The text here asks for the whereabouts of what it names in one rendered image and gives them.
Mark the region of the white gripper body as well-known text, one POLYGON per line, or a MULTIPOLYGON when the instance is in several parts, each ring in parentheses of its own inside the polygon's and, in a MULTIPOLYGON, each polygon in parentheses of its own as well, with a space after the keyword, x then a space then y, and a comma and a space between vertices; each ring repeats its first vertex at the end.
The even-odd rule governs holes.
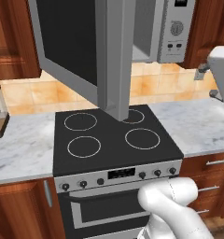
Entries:
POLYGON ((207 63, 217 84, 216 98, 220 98, 224 103, 224 46, 212 49, 207 57, 207 63))

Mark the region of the silver microwave oven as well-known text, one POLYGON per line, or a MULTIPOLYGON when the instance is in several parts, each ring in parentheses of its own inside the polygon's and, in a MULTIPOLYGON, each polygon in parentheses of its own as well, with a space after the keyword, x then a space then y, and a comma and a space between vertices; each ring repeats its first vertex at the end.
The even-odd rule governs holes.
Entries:
POLYGON ((136 0, 134 63, 183 63, 195 0, 136 0))

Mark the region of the grey microwave door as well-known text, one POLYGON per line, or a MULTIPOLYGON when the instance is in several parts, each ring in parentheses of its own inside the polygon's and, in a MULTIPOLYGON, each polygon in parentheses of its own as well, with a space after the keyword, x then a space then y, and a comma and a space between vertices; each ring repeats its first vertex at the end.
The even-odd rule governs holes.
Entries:
POLYGON ((135 0, 29 0, 29 8, 40 67, 127 119, 135 0))

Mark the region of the black and silver stove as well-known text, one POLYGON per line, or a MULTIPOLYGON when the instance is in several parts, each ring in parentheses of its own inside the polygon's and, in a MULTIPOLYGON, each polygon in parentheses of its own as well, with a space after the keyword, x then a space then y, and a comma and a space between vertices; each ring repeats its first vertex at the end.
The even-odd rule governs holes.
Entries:
MULTIPOLYGON (((57 195, 89 196, 131 190, 179 176, 184 154, 148 105, 132 105, 118 121, 100 109, 55 114, 53 177, 57 195), (175 174, 169 169, 174 167, 175 174), (159 177, 155 170, 161 170, 159 177), (145 172, 144 179, 139 173, 145 172), (104 185, 97 179, 103 178, 104 185), (85 189, 80 181, 87 181, 85 189), (69 184, 68 191, 62 189, 69 184)), ((135 239, 141 228, 108 234, 105 239, 135 239)))

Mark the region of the black oven door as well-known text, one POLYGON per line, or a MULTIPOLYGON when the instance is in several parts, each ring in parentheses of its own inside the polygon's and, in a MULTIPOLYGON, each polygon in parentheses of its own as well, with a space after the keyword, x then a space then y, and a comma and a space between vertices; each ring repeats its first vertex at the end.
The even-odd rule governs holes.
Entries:
POLYGON ((131 232, 144 227, 149 219, 138 203, 138 190, 91 196, 58 194, 66 239, 87 239, 110 233, 131 232))

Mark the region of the brown wooden base cupboard door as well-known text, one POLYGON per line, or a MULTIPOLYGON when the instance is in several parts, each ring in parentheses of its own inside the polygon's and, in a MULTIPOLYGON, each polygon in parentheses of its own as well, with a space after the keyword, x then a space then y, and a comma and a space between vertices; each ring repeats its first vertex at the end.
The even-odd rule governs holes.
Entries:
POLYGON ((0 239, 65 239, 52 177, 0 185, 0 239), (49 182, 49 207, 43 181, 49 182))

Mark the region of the brown wooden wall cupboard door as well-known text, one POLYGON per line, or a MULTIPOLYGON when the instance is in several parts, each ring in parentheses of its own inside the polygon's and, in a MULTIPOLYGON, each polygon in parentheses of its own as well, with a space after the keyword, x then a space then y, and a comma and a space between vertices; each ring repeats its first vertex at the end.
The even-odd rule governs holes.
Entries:
POLYGON ((206 63, 216 46, 224 46, 224 0, 196 0, 185 60, 180 66, 197 68, 206 63))
POLYGON ((0 0, 0 80, 40 76, 29 0, 0 0))

